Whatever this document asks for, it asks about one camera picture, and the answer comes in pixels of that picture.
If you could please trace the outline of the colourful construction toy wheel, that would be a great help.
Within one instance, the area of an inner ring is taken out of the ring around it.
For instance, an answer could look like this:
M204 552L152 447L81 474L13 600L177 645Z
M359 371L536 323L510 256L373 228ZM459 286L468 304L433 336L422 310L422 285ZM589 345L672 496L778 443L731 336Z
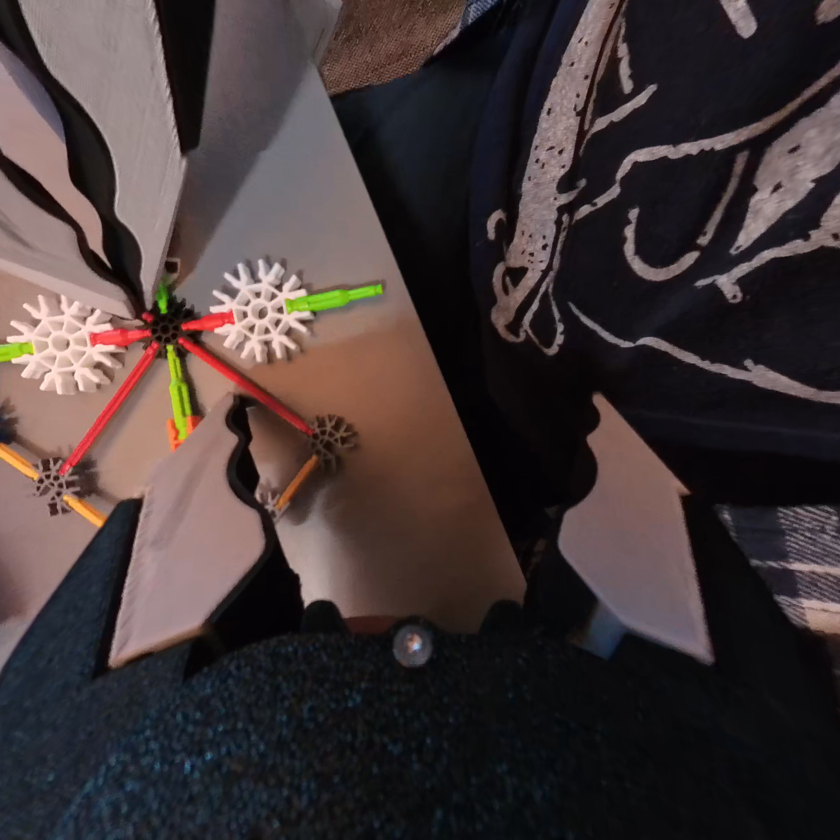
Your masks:
M376 299L384 289L376 283L309 292L283 264L260 259L256 266L240 263L235 272L224 274L224 289L213 291L215 304L199 315L174 293L180 261L170 260L167 267L153 303L136 319L119 318L65 296L39 295L36 302L23 305L25 316L2 330L2 365L19 365L21 376L36 382L42 392L58 396L97 392L111 383L108 371L122 367L126 350L136 346L141 353L68 455L28 458L16 435L17 419L2 405L2 463L27 480L49 516L74 512L101 527L106 516L89 499L93 490L88 456L93 446L161 360L168 370L171 403L167 441L172 452L181 447L203 419L194 405L186 369L187 361L195 359L307 439L311 454L287 486L257 490L259 504L278 522L311 476L340 466L354 446L354 428L335 414L303 419L208 349L205 340L215 334L243 361L288 361L301 350L299 337L309 335L317 314Z

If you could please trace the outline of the dark printed t-shirt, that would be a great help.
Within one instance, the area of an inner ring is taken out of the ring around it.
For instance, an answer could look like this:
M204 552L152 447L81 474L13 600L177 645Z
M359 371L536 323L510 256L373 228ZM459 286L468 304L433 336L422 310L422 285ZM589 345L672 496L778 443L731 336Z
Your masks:
M506 524L602 394L712 503L838 503L838 2L479 2L332 98Z

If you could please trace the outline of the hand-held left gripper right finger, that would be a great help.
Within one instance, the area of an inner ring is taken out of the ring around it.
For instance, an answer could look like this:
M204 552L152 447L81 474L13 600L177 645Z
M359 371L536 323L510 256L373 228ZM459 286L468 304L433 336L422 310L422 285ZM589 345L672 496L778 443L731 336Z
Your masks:
M570 428L528 610L608 658L626 636L715 660L683 499L687 490L601 393Z

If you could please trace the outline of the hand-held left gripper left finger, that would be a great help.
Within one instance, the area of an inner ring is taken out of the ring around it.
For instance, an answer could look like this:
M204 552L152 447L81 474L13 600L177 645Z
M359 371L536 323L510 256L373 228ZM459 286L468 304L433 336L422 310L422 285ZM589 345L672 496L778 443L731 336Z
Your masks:
M153 468L141 499L109 666L210 638L298 629L301 583L255 497L246 400L224 395Z

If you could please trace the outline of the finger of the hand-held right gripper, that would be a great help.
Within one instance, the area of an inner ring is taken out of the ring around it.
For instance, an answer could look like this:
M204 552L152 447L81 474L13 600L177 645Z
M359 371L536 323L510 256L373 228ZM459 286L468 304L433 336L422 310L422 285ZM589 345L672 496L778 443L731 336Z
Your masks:
M1 155L2 270L91 308L137 316L139 300L36 179Z
M2 2L2 154L149 307L201 137L216 3Z

